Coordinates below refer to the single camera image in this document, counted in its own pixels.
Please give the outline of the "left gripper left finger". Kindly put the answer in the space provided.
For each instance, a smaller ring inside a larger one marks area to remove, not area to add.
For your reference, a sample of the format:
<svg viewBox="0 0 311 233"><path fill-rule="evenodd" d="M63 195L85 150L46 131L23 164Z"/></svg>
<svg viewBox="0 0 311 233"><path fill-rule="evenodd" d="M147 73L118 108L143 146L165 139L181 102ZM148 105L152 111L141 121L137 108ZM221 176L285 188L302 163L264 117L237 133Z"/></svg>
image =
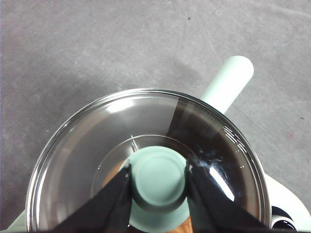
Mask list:
<svg viewBox="0 0 311 233"><path fill-rule="evenodd" d="M124 233L131 206L131 166L125 165L104 188L54 227L52 232Z"/></svg>

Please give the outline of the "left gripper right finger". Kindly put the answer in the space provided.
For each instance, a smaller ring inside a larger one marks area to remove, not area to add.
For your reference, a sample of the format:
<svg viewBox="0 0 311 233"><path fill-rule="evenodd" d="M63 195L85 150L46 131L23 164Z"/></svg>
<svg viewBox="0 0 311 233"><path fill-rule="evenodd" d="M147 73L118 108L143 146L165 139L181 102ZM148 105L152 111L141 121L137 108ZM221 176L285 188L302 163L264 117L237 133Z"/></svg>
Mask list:
<svg viewBox="0 0 311 233"><path fill-rule="evenodd" d="M215 179L186 163L186 196L194 233L269 233L271 230L230 200Z"/></svg>

